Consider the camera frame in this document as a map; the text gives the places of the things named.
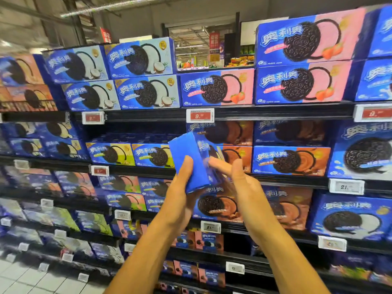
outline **supermarket aisle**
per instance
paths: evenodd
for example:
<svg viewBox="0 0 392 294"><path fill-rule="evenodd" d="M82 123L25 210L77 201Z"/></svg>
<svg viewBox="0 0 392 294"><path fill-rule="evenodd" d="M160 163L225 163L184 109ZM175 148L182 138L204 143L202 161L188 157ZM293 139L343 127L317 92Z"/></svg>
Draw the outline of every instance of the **supermarket aisle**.
<svg viewBox="0 0 392 294"><path fill-rule="evenodd" d="M105 287L0 260L0 294L102 294Z"/></svg>

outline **floor tile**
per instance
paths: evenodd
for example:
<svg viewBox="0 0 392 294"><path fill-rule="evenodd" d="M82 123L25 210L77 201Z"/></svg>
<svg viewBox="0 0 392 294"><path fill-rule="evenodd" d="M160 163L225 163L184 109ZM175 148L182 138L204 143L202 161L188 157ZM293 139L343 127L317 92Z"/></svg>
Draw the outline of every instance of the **floor tile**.
<svg viewBox="0 0 392 294"><path fill-rule="evenodd" d="M13 263L7 270L3 271L0 276L6 277L7 279L11 279L16 281L20 278L29 268L25 267L21 263Z"/></svg>
<svg viewBox="0 0 392 294"><path fill-rule="evenodd" d="M9 268L12 265L12 263L7 262L5 260L0 260L0 274L5 271L7 268Z"/></svg>
<svg viewBox="0 0 392 294"><path fill-rule="evenodd" d="M72 279L66 279L61 286L56 290L57 294L79 294L84 286L86 286L86 283L77 281L77 280L72 280Z"/></svg>
<svg viewBox="0 0 392 294"><path fill-rule="evenodd" d="M35 286L44 276L46 272L38 271L34 268L29 268L23 276L18 278L18 282Z"/></svg>
<svg viewBox="0 0 392 294"><path fill-rule="evenodd" d="M0 294L3 294L13 283L13 280L0 277Z"/></svg>
<svg viewBox="0 0 392 294"><path fill-rule="evenodd" d="M32 286L15 282L11 287L4 292L4 294L27 294L32 289Z"/></svg>
<svg viewBox="0 0 392 294"><path fill-rule="evenodd" d="M97 286L88 283L80 294L102 294L105 291L105 286Z"/></svg>
<svg viewBox="0 0 392 294"><path fill-rule="evenodd" d="M35 287L35 288L33 288L33 289L29 292L29 294L53 294L53 292L52 292L52 291L46 291L46 290L44 290L44 289Z"/></svg>
<svg viewBox="0 0 392 294"><path fill-rule="evenodd" d="M58 287L66 280L65 277L62 276L54 276L51 273L47 273L42 280L37 284L36 287L55 292Z"/></svg>

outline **hand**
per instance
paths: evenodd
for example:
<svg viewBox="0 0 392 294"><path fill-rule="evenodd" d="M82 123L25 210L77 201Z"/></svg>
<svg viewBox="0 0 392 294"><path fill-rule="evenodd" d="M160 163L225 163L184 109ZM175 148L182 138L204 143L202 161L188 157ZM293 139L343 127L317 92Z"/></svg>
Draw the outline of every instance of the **hand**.
<svg viewBox="0 0 392 294"><path fill-rule="evenodd" d="M260 233L263 235L277 226L280 227L260 182L243 172L241 159L235 160L233 165L230 165L220 159L210 157L208 163L232 179L235 187L232 193L235 194L239 212L254 240ZM225 182L224 188L233 189L233 185Z"/></svg>
<svg viewBox="0 0 392 294"><path fill-rule="evenodd" d="M176 233L176 237L181 234L192 217L193 208L197 198L204 190L185 194L185 186L193 172L193 159L185 156L184 162L178 172L174 176L173 182L170 184L166 192L165 201L159 211L162 220L166 221Z"/></svg>

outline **red sign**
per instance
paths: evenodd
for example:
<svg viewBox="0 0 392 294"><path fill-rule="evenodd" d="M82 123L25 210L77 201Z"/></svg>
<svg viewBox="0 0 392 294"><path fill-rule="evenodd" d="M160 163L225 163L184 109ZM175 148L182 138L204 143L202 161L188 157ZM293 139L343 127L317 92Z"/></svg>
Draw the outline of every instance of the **red sign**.
<svg viewBox="0 0 392 294"><path fill-rule="evenodd" d="M106 168L94 167L94 174L103 174L103 175L107 175Z"/></svg>
<svg viewBox="0 0 392 294"><path fill-rule="evenodd" d="M112 36L110 35L109 30L106 30L101 27L100 27L100 29L101 29L102 37L104 38L104 42L105 43L112 43Z"/></svg>
<svg viewBox="0 0 392 294"><path fill-rule="evenodd" d="M195 119L211 119L211 112L191 112L190 113L190 120Z"/></svg>
<svg viewBox="0 0 392 294"><path fill-rule="evenodd" d="M86 121L90 122L101 122L101 115L100 114L86 114Z"/></svg>
<svg viewBox="0 0 392 294"><path fill-rule="evenodd" d="M211 49L219 49L219 32L210 33L210 50Z"/></svg>
<svg viewBox="0 0 392 294"><path fill-rule="evenodd" d="M364 109L362 118L392 118L392 108Z"/></svg>

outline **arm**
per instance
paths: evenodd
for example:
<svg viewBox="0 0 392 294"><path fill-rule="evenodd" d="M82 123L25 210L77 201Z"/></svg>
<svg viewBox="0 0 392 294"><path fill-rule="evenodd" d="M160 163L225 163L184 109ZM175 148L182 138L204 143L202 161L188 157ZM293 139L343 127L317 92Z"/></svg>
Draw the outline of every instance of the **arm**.
<svg viewBox="0 0 392 294"><path fill-rule="evenodd" d="M173 240L184 231L192 216L197 194L185 194L193 170L193 160L186 156L178 176L166 193L165 202L147 231L138 241L113 278L105 294L152 293L166 254Z"/></svg>
<svg viewBox="0 0 392 294"><path fill-rule="evenodd" d="M210 166L232 178L249 235L266 255L281 294L330 294L292 237L280 225L260 182L243 172L242 160L233 165L210 158Z"/></svg>

